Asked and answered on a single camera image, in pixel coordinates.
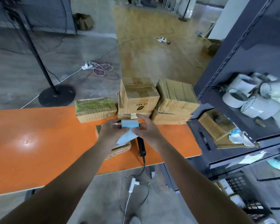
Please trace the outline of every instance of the white plug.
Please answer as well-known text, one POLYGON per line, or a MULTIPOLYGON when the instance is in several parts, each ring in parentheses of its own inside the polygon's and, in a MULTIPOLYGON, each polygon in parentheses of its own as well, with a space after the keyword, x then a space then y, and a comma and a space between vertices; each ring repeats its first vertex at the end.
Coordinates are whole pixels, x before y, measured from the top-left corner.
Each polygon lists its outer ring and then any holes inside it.
POLYGON ((93 68, 93 65, 92 64, 89 64, 89 63, 86 63, 85 65, 83 65, 81 67, 83 70, 86 70, 86 69, 89 69, 89 68, 93 68))
POLYGON ((131 181, 131 185, 130 185, 130 188, 129 188, 129 193, 131 194, 133 192, 133 189, 134 189, 134 185, 139 185, 139 182, 136 181, 135 178, 132 178, 132 181, 131 181))

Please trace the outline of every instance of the hand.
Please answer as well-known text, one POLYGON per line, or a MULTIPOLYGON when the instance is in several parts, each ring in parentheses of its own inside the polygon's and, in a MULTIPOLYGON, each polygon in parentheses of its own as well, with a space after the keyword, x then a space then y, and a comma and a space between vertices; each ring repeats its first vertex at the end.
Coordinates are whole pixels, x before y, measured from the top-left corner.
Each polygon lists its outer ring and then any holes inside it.
POLYGON ((160 152, 162 144, 166 143, 167 140, 150 118, 141 114, 136 114, 136 116, 145 122, 140 123, 139 128, 133 128, 132 132, 143 138, 154 150, 160 152))
POLYGON ((114 125, 114 123, 118 123, 119 121, 119 119, 111 119, 104 124, 98 136, 97 143, 104 144, 104 147, 112 150, 120 137, 129 131, 129 128, 121 128, 121 125, 114 125))

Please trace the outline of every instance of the black round base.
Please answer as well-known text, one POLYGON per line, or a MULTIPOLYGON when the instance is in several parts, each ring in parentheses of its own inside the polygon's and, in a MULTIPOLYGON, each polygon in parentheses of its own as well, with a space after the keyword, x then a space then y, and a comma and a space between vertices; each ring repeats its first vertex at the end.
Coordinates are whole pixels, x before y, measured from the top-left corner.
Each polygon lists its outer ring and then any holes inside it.
POLYGON ((187 22, 187 21, 188 21, 188 19, 183 18, 183 17, 179 17, 178 19, 179 19, 180 21, 183 21, 183 22, 187 22))
POLYGON ((75 90, 71 86, 55 86, 58 94, 56 95, 52 88, 47 88, 38 97, 39 103, 45 107, 59 107, 69 105, 75 98, 75 90))

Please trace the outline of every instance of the stand fan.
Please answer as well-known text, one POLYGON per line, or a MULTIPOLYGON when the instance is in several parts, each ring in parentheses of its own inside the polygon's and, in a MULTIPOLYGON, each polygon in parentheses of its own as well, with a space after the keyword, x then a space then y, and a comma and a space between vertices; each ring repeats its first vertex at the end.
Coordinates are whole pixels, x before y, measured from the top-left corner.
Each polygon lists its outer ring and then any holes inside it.
POLYGON ((2 38, 4 36, 0 36, 0 48, 27 54, 29 51, 33 54, 35 59, 37 60, 39 67, 41 68, 43 74, 45 75, 50 87, 42 91, 38 97, 39 103, 46 107, 57 107, 57 106, 67 106, 69 105, 75 98, 75 90, 68 85, 57 85, 54 86, 48 72, 38 54, 37 48, 34 45, 38 45, 39 50, 43 50, 44 52, 48 52, 49 47, 58 47, 63 39, 60 41, 58 39, 61 34, 66 32, 66 13, 63 7, 63 10, 60 8, 56 8, 56 6, 61 6, 56 3, 59 1, 59 4, 62 4, 62 0, 54 0, 55 3, 53 5, 53 9, 49 9, 48 0, 35 0, 35 1, 42 1, 42 7, 39 7, 39 3, 35 4, 34 6, 31 4, 34 0, 0 0, 0 16, 5 17, 7 21, 5 21, 6 26, 5 29, 0 28, 0 30, 8 30, 7 34, 12 34, 9 36, 9 39, 5 42, 8 43, 12 40, 15 41, 16 46, 12 46, 11 48, 2 47, 4 42, 2 42, 2 38), (52 17, 48 15, 52 11, 56 12, 57 14, 52 17), (55 32, 54 34, 50 33, 48 35, 47 32, 44 31, 51 31, 55 32), (52 42, 48 45, 44 40, 45 38, 50 38, 49 40, 56 39, 59 42, 56 43, 52 42))

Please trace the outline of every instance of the forearm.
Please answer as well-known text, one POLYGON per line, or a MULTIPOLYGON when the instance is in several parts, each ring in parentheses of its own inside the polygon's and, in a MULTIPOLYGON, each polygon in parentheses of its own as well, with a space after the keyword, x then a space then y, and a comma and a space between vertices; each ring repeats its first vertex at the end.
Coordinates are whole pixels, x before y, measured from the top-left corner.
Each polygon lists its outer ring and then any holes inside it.
POLYGON ((185 202, 199 224, 253 224, 250 217, 211 181, 193 168, 167 141, 160 154, 185 202))
POLYGON ((82 195, 108 155, 95 144, 68 169, 0 220, 5 223, 67 223, 82 195))

